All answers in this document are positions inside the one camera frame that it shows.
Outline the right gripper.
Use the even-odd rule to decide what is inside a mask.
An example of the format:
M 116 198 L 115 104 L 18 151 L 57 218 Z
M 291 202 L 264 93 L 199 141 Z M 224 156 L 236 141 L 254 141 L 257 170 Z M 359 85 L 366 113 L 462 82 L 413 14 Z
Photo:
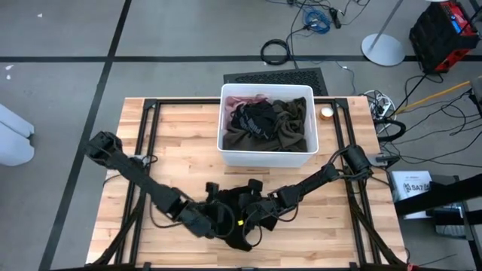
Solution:
M 256 226 L 262 226 L 272 230 L 276 226 L 276 217 L 286 210 L 284 190 L 280 188 L 262 196 L 263 183 L 256 179 L 249 179 L 243 189 L 237 204 L 246 229 L 253 230 Z

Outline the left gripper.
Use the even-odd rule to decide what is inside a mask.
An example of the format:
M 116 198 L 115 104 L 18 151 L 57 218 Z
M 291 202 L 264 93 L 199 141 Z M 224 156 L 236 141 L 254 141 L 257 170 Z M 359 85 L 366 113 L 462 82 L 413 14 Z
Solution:
M 226 238 L 230 235 L 230 206 L 218 198 L 218 184 L 206 184 L 208 197 L 204 202 L 196 202 L 181 190 L 177 191 L 185 200 L 176 215 L 177 222 L 196 237 Z

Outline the white plastic bin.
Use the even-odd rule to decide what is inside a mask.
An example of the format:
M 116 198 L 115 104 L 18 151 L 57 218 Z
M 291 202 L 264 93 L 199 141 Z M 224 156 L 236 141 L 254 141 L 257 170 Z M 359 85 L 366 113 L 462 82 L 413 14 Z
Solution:
M 307 142 L 306 152 L 281 151 L 232 151 L 223 146 L 227 133 L 226 104 L 229 96 L 252 98 L 262 94 L 269 99 L 284 102 L 304 97 L 307 101 L 307 115 L 304 121 L 304 139 Z M 292 84 L 224 84 L 221 88 L 217 149 L 224 163 L 228 166 L 300 168 L 309 158 L 319 151 L 317 116 L 313 89 L 307 85 Z

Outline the olive green hoodie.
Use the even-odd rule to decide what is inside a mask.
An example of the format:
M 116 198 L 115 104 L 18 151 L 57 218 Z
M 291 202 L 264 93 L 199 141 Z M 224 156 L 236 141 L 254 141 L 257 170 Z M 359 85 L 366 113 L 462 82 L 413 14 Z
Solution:
M 277 114 L 272 139 L 257 139 L 243 129 L 231 126 L 231 113 L 227 113 L 227 133 L 223 146 L 232 151 L 281 151 L 306 152 L 304 121 L 307 115 L 307 101 L 304 97 L 284 102 L 269 101 Z

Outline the black garment with white print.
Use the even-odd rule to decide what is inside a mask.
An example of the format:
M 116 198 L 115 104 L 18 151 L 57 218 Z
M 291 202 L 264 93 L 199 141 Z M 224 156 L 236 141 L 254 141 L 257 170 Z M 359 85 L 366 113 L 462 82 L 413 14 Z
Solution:
M 243 129 L 257 139 L 272 139 L 277 114 L 269 102 L 238 105 L 231 117 L 232 127 Z

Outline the pink shirt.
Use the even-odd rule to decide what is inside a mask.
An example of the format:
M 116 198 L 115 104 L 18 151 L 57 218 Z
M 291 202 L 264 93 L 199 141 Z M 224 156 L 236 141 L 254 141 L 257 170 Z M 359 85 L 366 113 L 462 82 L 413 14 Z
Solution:
M 228 96 L 224 101 L 224 109 L 227 113 L 231 113 L 236 110 L 239 105 L 245 105 L 249 103 L 258 103 L 266 101 L 267 97 L 262 94 L 256 96 Z

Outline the black floor mat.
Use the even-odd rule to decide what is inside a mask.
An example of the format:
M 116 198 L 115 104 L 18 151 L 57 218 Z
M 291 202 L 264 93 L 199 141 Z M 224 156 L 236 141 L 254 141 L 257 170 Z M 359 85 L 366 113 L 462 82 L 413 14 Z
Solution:
M 320 68 L 227 74 L 223 76 L 223 79 L 225 84 L 307 85 L 312 88 L 314 96 L 328 96 Z

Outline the white printed box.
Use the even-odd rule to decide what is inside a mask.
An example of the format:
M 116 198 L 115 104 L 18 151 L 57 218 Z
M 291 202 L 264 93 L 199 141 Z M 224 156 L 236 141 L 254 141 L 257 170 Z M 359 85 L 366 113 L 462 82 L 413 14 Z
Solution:
M 429 171 L 391 171 L 390 180 L 394 202 L 429 191 L 432 182 Z

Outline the black cart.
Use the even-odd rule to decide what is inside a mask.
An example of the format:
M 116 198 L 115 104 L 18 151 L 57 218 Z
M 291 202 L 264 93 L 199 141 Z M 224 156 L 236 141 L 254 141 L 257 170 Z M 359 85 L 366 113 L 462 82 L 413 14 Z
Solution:
M 468 211 L 466 204 L 470 199 L 482 197 L 482 174 L 464 180 L 459 180 L 456 175 L 453 178 L 452 184 L 434 183 L 433 188 L 425 193 L 397 201 L 395 209 L 399 215 L 411 215 L 416 212 L 435 210 L 453 203 L 461 203 L 462 210 L 459 218 L 454 215 L 446 215 L 441 219 L 441 223 L 464 227 L 476 270 L 482 271 L 482 244 L 477 241 L 474 229 L 474 226 L 482 225 L 482 209 Z

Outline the white rounded furniture piece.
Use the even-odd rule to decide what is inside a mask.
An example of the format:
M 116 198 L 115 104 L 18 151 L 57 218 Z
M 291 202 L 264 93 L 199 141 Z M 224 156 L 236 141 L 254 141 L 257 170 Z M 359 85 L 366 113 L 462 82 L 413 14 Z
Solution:
M 29 137 L 35 127 L 9 108 L 0 104 L 0 165 L 19 166 L 35 155 Z

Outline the grey lamp stand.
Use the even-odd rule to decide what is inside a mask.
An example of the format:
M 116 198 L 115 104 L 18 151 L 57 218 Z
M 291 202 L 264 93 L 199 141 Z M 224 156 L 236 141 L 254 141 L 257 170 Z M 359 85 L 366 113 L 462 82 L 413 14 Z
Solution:
M 361 42 L 361 51 L 370 62 L 385 67 L 399 65 L 403 62 L 405 58 L 403 45 L 398 39 L 385 34 L 386 28 L 403 1 L 397 0 L 378 33 L 366 36 Z

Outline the yellow stick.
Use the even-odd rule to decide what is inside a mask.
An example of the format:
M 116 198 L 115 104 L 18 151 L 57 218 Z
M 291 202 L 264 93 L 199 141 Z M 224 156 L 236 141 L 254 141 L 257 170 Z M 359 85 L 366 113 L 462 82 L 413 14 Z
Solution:
M 441 92 L 438 92 L 438 93 L 432 94 L 432 95 L 430 95 L 430 96 L 427 96 L 427 97 L 425 97 L 424 99 L 421 99 L 421 100 L 419 100 L 419 101 L 417 101 L 417 102 L 414 102 L 414 103 L 411 103 L 411 104 L 409 104 L 409 105 L 406 105 L 406 106 L 404 106 L 403 108 L 399 108 L 399 109 L 397 109 L 397 110 L 395 111 L 395 114 L 401 114 L 402 112 L 404 112 L 404 111 L 406 111 L 406 110 L 408 110 L 408 109 L 415 108 L 415 107 L 417 107 L 417 106 L 419 106 L 419 105 L 421 105 L 421 104 L 424 104 L 424 103 L 426 103 L 426 102 L 428 102 L 428 101 L 430 101 L 430 100 L 436 99 L 436 98 L 441 97 L 441 96 L 445 96 L 445 95 L 447 95 L 447 94 L 449 94 L 449 93 L 454 92 L 455 90 L 458 90 L 458 89 L 463 88 L 463 87 L 467 87 L 467 86 L 469 86 L 469 85 L 470 85 L 470 81 L 465 81 L 465 82 L 463 82 L 463 83 L 461 83 L 461 84 L 457 84 L 456 86 L 450 87 L 450 88 L 448 88 L 448 89 L 446 89 L 446 90 L 443 90 L 443 91 L 441 91 Z

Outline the red and black case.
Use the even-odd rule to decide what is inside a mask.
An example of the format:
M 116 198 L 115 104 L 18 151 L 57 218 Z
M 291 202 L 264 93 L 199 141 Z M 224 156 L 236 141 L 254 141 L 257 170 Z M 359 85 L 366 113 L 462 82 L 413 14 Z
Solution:
M 472 18 L 457 0 L 431 2 L 409 32 L 415 56 L 426 74 L 447 73 L 479 43 Z

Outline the dark grey padded object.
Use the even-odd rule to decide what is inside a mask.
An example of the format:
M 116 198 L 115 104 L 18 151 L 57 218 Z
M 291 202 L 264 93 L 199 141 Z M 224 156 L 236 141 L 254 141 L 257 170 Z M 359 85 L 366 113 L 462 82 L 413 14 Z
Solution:
M 482 75 L 470 80 L 471 95 L 469 98 L 477 107 L 479 115 L 482 117 Z

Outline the black aluminium table frame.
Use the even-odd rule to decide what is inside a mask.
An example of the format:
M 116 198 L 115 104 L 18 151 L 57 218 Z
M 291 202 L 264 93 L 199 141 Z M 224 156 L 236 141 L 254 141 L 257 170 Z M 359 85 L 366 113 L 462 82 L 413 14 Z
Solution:
M 377 139 L 366 98 L 318 97 L 317 108 L 335 115 L 317 120 L 319 151 L 299 169 L 249 168 L 224 164 L 217 149 L 219 99 L 128 98 L 117 135 L 128 153 L 150 153 L 157 161 L 150 175 L 182 189 L 194 199 L 206 197 L 205 186 L 244 185 L 250 178 L 266 190 L 296 184 L 325 164 L 332 153 L 350 143 L 376 152 Z M 236 251 L 221 240 L 197 238 L 184 227 L 161 229 L 165 217 L 148 211 L 148 199 L 117 173 L 108 174 L 87 256 L 89 266 L 118 271 L 352 271 L 362 264 L 387 263 L 361 224 L 349 212 L 350 196 L 370 212 L 370 221 L 392 253 L 407 259 L 397 215 L 384 173 L 376 169 L 366 188 L 341 180 L 310 193 L 297 215 L 276 228 L 256 230 L 261 237 L 250 252 Z

